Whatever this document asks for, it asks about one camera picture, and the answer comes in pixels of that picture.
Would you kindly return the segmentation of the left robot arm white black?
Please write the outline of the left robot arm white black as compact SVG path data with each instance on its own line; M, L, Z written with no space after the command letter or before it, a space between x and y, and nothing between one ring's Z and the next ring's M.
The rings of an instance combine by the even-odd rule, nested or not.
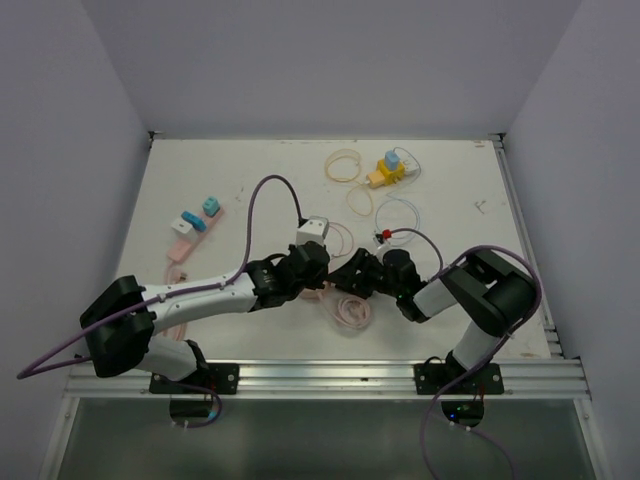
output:
M99 378L132 369L160 374L185 392L208 379L205 358L193 341L174 341L169 328L222 314L277 308L305 289L319 288L328 274L329 254L313 241L291 245L228 273L178 285L141 285L133 275L113 281L80 316L94 371Z

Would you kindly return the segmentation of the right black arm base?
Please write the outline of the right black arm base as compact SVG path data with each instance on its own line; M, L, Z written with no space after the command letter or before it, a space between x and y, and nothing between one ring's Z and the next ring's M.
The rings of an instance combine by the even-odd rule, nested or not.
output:
M461 376L453 361L430 357L413 365L415 391L418 395L435 395L444 386ZM505 387L500 366L488 363L475 373L466 376L445 391L448 395L502 395Z

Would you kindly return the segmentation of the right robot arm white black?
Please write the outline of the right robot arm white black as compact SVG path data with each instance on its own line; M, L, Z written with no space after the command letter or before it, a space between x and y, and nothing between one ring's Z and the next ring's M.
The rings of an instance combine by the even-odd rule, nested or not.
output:
M337 289L369 298L380 293L395 299L403 316L424 323L458 305L469 326L444 361L451 389L468 392L498 346L538 309L542 288L522 258L493 246L476 246L454 264L424 280L408 251L391 249L380 258L360 249L328 276Z

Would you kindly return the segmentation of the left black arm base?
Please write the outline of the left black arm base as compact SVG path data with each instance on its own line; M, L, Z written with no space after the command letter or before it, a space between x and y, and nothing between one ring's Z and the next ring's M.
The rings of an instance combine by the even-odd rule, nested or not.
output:
M187 378L170 381L153 374L149 384L152 394L188 395L209 394L235 395L240 379L240 365L231 362L208 362L207 371L198 370Z

